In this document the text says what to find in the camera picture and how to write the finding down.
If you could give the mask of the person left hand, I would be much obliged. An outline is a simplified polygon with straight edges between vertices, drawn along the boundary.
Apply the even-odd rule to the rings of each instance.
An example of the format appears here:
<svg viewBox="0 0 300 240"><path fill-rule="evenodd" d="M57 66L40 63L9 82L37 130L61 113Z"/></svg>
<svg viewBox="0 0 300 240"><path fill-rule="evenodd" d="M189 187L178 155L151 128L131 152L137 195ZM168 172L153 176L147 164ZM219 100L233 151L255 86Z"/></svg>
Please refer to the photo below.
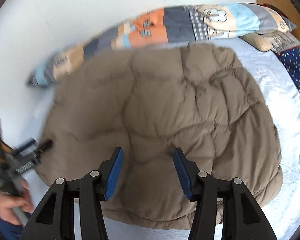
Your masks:
<svg viewBox="0 0 300 240"><path fill-rule="evenodd" d="M29 192L29 184L23 179L22 185L24 191L21 197L8 196L0 193L0 218L13 225L21 225L19 218L12 210L13 207L19 207L25 213L32 213L34 211L34 205Z"/></svg>

